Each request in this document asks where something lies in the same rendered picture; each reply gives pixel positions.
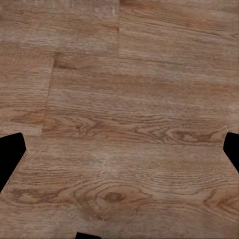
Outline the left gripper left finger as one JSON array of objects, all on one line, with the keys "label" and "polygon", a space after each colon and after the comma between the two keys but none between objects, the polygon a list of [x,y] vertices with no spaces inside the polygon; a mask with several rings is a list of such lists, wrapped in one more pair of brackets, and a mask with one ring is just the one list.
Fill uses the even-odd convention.
[{"label": "left gripper left finger", "polygon": [[0,137],[0,192],[26,151],[21,132]]}]

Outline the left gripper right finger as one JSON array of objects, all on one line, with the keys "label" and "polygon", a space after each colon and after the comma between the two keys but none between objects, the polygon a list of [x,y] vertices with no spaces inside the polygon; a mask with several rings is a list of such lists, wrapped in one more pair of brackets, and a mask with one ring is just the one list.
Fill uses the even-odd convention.
[{"label": "left gripper right finger", "polygon": [[223,150],[239,173],[239,134],[228,132]]}]

